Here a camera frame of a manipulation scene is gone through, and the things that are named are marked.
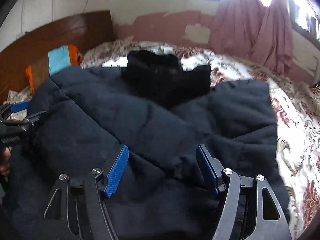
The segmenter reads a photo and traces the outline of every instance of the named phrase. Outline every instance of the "metal screw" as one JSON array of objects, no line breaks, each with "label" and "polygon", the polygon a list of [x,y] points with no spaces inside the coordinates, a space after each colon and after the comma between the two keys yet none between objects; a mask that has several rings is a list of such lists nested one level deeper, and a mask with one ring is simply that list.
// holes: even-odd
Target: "metal screw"
[{"label": "metal screw", "polygon": [[257,180],[264,181],[264,176],[258,175],[258,176],[257,176]]},{"label": "metal screw", "polygon": [[95,168],[92,170],[93,175],[98,175],[101,172],[101,169]]},{"label": "metal screw", "polygon": [[68,177],[68,176],[67,176],[66,174],[61,174],[61,175],[59,176],[59,179],[60,179],[60,180],[65,180],[67,177]]},{"label": "metal screw", "polygon": [[233,170],[232,170],[232,169],[229,169],[229,168],[225,168],[225,169],[223,170],[223,172],[224,172],[225,174],[227,174],[227,175],[230,175],[230,174],[233,173]]}]

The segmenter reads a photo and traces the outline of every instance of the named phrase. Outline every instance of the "human hand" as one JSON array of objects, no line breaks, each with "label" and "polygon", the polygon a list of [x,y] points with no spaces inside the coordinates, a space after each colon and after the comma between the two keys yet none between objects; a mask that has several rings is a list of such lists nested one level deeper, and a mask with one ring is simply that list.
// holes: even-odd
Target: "human hand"
[{"label": "human hand", "polygon": [[0,174],[3,176],[8,176],[10,174],[10,157],[11,153],[9,148],[6,148],[4,153],[1,156],[1,164],[0,164]]}]

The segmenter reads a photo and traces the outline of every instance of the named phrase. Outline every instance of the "floral bedsheet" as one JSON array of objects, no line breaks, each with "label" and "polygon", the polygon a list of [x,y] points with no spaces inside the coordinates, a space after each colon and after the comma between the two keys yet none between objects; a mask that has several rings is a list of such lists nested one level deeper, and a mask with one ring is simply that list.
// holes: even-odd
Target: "floral bedsheet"
[{"label": "floral bedsheet", "polygon": [[276,160],[290,196],[292,239],[297,239],[319,208],[320,87],[308,88],[264,67],[207,49],[179,48],[156,42],[107,42],[88,51],[81,66],[126,66],[128,52],[137,49],[175,54],[186,71],[210,64],[212,87],[223,81],[246,79],[261,79],[269,84],[278,125]]},{"label": "floral bedsheet", "polygon": [[[16,104],[16,103],[19,103],[22,101],[30,100],[31,98],[32,98],[31,87],[27,86],[20,92],[9,90],[7,101],[4,101],[4,104],[6,104],[6,103]],[[27,117],[27,110],[22,110],[17,113],[12,113],[8,117],[8,120],[18,121],[18,120],[23,120],[26,117]]]}]

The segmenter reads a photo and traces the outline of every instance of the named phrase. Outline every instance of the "white wall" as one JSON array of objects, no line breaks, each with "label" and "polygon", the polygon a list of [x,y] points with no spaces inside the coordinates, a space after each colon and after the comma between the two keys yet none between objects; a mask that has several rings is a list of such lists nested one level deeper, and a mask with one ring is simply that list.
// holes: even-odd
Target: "white wall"
[{"label": "white wall", "polygon": [[210,0],[19,0],[0,28],[0,51],[17,35],[83,12],[110,9],[114,23],[123,25],[155,12],[199,10],[215,14],[218,6],[218,2]]},{"label": "white wall", "polygon": [[[293,31],[293,61],[305,69],[309,74],[316,74],[317,65],[320,61],[320,51],[301,34]],[[315,76],[314,83],[320,80],[320,73]]]}]

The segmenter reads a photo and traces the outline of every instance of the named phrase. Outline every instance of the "light blue cloth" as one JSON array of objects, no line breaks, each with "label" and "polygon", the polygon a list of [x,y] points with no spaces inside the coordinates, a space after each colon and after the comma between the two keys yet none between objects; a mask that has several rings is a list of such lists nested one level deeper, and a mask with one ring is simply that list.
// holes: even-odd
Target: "light blue cloth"
[{"label": "light blue cloth", "polygon": [[49,51],[48,58],[50,76],[71,66],[67,45],[63,45],[60,48]]}]

